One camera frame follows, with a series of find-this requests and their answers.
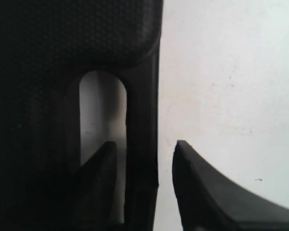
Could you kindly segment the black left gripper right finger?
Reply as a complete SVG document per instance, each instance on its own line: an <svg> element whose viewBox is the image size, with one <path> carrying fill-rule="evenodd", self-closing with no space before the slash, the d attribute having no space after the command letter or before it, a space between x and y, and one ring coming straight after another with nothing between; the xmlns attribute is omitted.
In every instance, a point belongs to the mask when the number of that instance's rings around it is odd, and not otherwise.
<svg viewBox="0 0 289 231"><path fill-rule="evenodd" d="M183 140L172 181L185 231L289 231L289 209L234 183Z"/></svg>

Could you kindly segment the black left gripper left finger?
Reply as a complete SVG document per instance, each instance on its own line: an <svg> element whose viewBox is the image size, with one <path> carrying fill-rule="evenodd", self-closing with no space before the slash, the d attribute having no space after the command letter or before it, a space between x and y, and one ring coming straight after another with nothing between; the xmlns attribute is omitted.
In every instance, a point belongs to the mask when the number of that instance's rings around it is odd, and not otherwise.
<svg viewBox="0 0 289 231"><path fill-rule="evenodd" d="M117 145L105 142L64 191L62 231L106 231L117 180Z"/></svg>

